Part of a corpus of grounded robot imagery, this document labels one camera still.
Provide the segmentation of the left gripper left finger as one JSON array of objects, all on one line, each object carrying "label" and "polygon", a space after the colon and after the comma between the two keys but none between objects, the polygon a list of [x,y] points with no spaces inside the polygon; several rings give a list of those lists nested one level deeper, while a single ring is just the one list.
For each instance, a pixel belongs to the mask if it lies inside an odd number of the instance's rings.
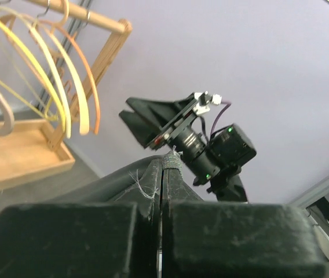
[{"label": "left gripper left finger", "polygon": [[0,277],[156,277],[162,166],[104,202],[0,211]]}]

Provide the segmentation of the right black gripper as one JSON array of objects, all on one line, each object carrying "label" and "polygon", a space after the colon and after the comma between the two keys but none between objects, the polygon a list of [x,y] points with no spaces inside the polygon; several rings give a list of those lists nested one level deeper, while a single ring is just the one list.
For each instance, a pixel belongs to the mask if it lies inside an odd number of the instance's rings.
[{"label": "right black gripper", "polygon": [[160,149],[164,145],[182,153],[185,162],[194,161],[204,151],[206,144],[192,128],[201,115],[193,112],[197,104],[194,95],[174,102],[154,101],[130,97],[119,117],[143,148]]}]

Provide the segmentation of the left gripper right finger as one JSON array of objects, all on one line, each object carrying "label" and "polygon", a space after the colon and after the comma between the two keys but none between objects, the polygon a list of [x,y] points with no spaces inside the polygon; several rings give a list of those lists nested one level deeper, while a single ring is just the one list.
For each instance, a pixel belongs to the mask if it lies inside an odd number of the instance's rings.
[{"label": "left gripper right finger", "polygon": [[162,174],[163,277],[323,277],[326,260],[298,208],[206,202]]}]

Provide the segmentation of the grey t shirt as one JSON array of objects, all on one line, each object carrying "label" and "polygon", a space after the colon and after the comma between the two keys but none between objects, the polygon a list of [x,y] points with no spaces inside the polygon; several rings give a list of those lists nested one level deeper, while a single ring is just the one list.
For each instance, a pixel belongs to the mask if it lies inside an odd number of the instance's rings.
[{"label": "grey t shirt", "polygon": [[14,204],[104,202],[138,181],[151,162],[159,162],[161,166],[168,157],[182,167],[180,156],[170,151],[140,159],[100,179],[78,159],[68,172],[0,190],[0,211]]}]

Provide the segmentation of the wooden hanger beige shirt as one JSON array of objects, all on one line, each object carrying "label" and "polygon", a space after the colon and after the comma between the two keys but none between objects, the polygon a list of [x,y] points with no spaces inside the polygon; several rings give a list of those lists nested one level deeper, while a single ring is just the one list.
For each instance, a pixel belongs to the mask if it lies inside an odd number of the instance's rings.
[{"label": "wooden hanger beige shirt", "polygon": [[[78,75],[78,72],[70,59],[68,53],[65,51],[64,47],[60,43],[60,41],[56,38],[54,35],[55,30],[63,30],[63,25],[67,21],[70,11],[70,6],[68,1],[62,1],[61,2],[62,11],[64,13],[64,17],[61,21],[58,22],[46,22],[44,20],[40,20],[39,18],[41,15],[37,15],[35,19],[33,19],[32,22],[32,30],[35,32],[38,32],[38,28],[43,28],[46,35],[53,41],[53,43],[56,45],[57,50],[59,51],[59,55],[64,59],[67,68],[69,69],[72,77],[72,82],[76,88],[76,94],[77,94],[77,100],[78,100],[78,108],[80,112],[80,128],[79,132],[81,135],[85,135],[90,130],[90,121],[89,121],[89,109],[88,104],[85,96],[85,91],[83,89],[83,85],[81,82],[81,79]],[[52,70],[52,73],[54,74],[54,80],[57,85],[57,88],[60,90],[60,97],[61,102],[63,105],[63,110],[65,114],[65,119],[63,120],[63,123],[65,124],[65,136],[67,138],[71,137],[71,130],[72,130],[72,113],[70,104],[68,102],[67,93],[64,89],[64,86],[61,81],[61,77],[59,76],[59,73],[57,71],[57,68],[55,64],[52,64],[50,66],[50,69]]]}]

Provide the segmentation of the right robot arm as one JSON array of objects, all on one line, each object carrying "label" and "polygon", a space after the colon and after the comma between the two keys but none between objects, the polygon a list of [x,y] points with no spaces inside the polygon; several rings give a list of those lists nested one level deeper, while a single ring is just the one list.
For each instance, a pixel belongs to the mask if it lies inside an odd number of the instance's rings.
[{"label": "right robot arm", "polygon": [[119,116],[143,148],[158,150],[169,146],[195,175],[194,186],[210,184],[209,193],[217,200],[248,201],[239,174],[257,151],[245,132],[235,123],[206,134],[203,114],[211,105],[231,103],[218,94],[192,93],[173,102],[129,97]]}]

